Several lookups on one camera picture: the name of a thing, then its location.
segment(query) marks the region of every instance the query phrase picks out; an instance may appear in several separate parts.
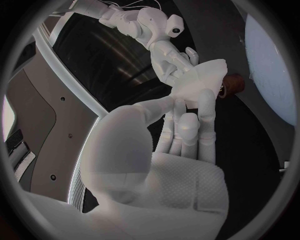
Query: white humanoid robot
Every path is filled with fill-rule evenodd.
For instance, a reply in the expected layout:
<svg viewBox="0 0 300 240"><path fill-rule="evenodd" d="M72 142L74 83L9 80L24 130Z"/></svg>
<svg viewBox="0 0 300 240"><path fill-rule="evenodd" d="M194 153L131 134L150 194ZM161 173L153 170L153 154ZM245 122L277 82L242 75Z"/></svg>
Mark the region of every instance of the white humanoid robot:
<svg viewBox="0 0 300 240"><path fill-rule="evenodd" d="M82 181L99 203L86 214L89 223L100 226L105 219L122 239L215 239L229 208L224 173L215 165L215 101L225 61L198 64L193 49L180 53L170 38L184 30L183 19L168 19L156 8L123 11L78 0L55 14L66 11L136 39L150 50L160 81L173 87L170 96L118 107L92 130L80 163ZM198 116L186 106L198 108ZM163 115L152 153L147 127Z"/></svg>

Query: white fabric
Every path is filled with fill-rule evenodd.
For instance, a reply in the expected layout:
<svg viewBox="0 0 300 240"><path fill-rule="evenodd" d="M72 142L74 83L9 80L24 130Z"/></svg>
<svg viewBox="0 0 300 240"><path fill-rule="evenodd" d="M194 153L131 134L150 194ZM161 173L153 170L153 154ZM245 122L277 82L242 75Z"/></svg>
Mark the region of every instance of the white fabric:
<svg viewBox="0 0 300 240"><path fill-rule="evenodd" d="M213 240L228 213L223 171L208 162L154 152L143 190L128 204L96 195L104 215L134 239Z"/></svg>
<svg viewBox="0 0 300 240"><path fill-rule="evenodd" d="M188 109L196 109L202 89L211 89L217 98L226 74L227 64L224 59L201 63L175 82L170 96L174 99L184 99Z"/></svg>

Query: brown cylinder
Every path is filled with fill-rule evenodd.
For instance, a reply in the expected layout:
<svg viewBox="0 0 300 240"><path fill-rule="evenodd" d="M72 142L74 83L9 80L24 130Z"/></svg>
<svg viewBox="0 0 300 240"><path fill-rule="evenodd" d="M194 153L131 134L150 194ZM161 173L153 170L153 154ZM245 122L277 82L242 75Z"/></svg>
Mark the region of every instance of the brown cylinder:
<svg viewBox="0 0 300 240"><path fill-rule="evenodd" d="M218 94L221 99L240 93L245 89L245 81L238 74L227 75L223 78L222 88Z"/></svg>

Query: screw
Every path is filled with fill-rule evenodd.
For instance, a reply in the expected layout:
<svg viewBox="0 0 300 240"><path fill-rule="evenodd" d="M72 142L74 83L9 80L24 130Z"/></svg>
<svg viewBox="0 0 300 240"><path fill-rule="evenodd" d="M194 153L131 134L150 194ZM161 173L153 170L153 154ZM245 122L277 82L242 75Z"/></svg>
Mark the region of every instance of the screw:
<svg viewBox="0 0 300 240"><path fill-rule="evenodd" d="M51 178L52 181L55 181L55 180L56 180L56 176L53 175L53 174L50 176L50 178Z"/></svg>
<svg viewBox="0 0 300 240"><path fill-rule="evenodd" d="M179 28L174 28L172 31L173 31L173 33L175 33L175 34L180 33L180 29L179 29Z"/></svg>

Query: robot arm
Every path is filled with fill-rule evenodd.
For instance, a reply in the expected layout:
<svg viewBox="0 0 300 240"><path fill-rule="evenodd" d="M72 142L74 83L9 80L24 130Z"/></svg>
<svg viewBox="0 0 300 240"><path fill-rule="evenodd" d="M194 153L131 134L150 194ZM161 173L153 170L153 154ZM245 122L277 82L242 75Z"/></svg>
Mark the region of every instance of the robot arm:
<svg viewBox="0 0 300 240"><path fill-rule="evenodd" d="M101 24L136 39L151 52L151 63L159 80L172 87L180 76L199 63L193 49L187 47L186 53L180 53L170 42L170 38L177 37L185 29L180 16L173 14L168 18L153 7L124 11L99 0L74 0L67 10L66 7L60 10L99 19Z"/></svg>

